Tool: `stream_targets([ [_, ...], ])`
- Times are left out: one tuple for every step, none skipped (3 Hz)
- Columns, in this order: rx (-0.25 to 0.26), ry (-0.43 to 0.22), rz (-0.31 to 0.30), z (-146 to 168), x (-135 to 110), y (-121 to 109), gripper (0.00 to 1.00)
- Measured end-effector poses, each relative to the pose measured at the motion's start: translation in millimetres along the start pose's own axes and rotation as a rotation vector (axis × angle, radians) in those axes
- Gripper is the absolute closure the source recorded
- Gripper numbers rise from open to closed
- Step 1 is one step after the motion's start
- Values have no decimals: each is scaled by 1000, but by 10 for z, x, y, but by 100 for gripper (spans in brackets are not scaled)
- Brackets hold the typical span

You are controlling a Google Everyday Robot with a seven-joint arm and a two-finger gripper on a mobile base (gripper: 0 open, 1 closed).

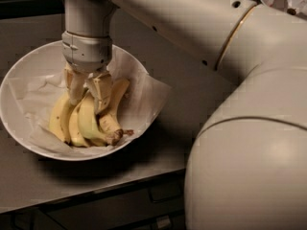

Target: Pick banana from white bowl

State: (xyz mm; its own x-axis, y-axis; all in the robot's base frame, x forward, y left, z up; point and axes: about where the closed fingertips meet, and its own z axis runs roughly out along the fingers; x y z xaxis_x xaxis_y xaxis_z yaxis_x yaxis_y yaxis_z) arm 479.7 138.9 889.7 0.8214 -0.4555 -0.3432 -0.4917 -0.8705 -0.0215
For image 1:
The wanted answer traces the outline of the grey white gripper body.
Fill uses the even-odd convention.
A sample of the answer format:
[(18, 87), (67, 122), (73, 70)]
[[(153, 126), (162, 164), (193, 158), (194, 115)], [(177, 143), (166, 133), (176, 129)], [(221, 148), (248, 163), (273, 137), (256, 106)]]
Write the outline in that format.
[(62, 52), (77, 72), (104, 71), (112, 60), (112, 40), (107, 37), (85, 37), (64, 32)]

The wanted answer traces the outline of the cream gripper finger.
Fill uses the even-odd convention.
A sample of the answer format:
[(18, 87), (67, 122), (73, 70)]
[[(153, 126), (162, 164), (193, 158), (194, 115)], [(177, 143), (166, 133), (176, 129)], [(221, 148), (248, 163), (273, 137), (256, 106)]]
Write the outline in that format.
[(94, 111), (96, 114), (100, 114), (108, 107), (110, 102), (112, 77), (109, 72), (103, 72), (100, 75), (88, 78), (86, 85), (94, 98)]
[(63, 74), (70, 103), (77, 105), (83, 98), (84, 83), (87, 75), (75, 71), (69, 63), (65, 64)]

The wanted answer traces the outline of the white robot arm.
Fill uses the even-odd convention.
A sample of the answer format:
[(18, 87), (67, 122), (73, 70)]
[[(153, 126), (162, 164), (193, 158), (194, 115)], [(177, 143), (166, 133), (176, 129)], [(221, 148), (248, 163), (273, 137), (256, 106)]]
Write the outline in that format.
[(251, 0), (104, 0), (232, 83), (186, 165), (187, 230), (307, 230), (306, 24)]

